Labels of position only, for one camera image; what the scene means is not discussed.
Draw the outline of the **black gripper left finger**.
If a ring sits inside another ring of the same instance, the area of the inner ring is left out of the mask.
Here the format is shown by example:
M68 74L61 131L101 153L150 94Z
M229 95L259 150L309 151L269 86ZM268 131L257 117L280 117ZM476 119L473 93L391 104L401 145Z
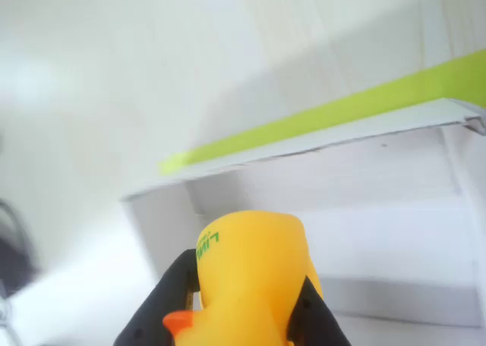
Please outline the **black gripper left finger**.
M200 290L195 249L188 249L170 265L114 341L115 346L174 345L175 338L163 318L188 310Z

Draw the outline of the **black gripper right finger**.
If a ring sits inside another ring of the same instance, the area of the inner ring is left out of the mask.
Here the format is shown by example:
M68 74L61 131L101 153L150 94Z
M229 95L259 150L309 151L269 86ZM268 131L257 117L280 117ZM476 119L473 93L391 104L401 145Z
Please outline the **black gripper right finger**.
M294 345L351 345L309 277L305 278L302 285L289 319L286 336Z

